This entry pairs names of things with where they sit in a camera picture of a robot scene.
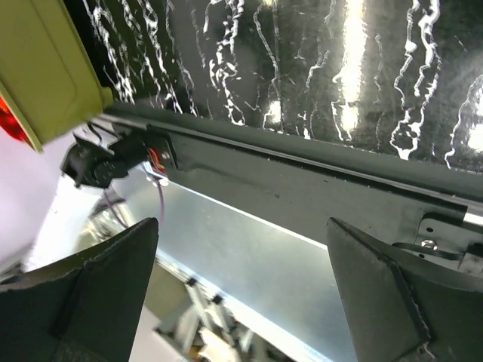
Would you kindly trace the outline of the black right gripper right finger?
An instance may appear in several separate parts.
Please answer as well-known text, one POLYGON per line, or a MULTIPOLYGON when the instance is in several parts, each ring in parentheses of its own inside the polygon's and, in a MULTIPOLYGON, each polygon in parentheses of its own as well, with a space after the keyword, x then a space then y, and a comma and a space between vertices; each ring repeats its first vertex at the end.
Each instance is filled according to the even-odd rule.
POLYGON ((328 252, 359 361, 480 361, 482 279, 373 238, 341 219, 328 252))

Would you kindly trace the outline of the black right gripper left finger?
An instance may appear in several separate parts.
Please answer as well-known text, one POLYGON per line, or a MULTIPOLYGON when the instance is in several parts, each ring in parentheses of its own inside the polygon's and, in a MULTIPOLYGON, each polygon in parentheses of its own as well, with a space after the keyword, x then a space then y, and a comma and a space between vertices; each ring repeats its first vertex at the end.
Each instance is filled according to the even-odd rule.
POLYGON ((144 219, 1 283, 3 361, 127 361, 158 243, 144 219))

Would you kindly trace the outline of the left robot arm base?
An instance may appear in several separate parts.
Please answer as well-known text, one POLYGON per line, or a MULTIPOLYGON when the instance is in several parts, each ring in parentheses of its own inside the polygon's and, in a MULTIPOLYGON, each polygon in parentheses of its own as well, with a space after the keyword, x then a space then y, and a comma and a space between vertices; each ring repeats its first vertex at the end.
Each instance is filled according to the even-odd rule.
POLYGON ((60 170, 75 187, 107 189, 114 179, 123 179, 131 169, 148 163, 156 175, 177 169, 177 156, 167 133, 115 125, 110 130, 89 121, 87 129, 97 138, 91 141, 75 135, 60 170))

